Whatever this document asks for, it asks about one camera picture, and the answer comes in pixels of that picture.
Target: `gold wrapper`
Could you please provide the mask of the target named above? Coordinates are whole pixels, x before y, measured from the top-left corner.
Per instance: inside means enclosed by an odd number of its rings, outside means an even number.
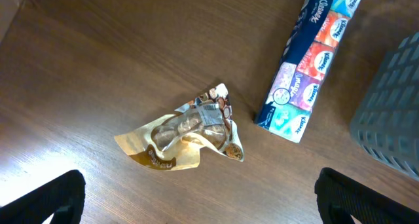
[[[196,168],[203,147],[243,161],[243,147],[231,115],[228,90],[220,84],[173,114],[115,136],[115,140],[136,162],[156,170]]]

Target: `plastic wrapper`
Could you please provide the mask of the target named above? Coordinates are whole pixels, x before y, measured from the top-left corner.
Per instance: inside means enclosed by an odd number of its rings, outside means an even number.
[[[224,84],[182,105],[175,113],[115,136],[115,140],[136,162],[157,170],[195,168],[203,147],[230,159],[244,160]]]
[[[300,142],[345,29],[361,0],[305,0],[255,123]]]

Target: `wood grain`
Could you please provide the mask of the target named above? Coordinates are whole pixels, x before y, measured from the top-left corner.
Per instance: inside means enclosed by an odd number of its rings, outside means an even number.
[[[83,223],[321,223],[329,166],[419,210],[419,183],[368,157],[348,124],[416,0],[363,0],[300,144],[252,122],[304,0],[26,0],[0,46],[0,206],[85,176]],[[245,162],[136,164],[113,140],[225,83]]]

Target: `plastic crate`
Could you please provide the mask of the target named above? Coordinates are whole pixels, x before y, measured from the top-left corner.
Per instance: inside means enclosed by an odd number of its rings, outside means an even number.
[[[419,181],[419,32],[387,53],[350,133],[374,159]]]

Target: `pocket tissue pack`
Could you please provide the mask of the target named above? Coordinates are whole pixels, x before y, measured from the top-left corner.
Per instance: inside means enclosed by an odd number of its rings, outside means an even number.
[[[255,124],[300,142],[321,84],[361,0],[306,0]]]

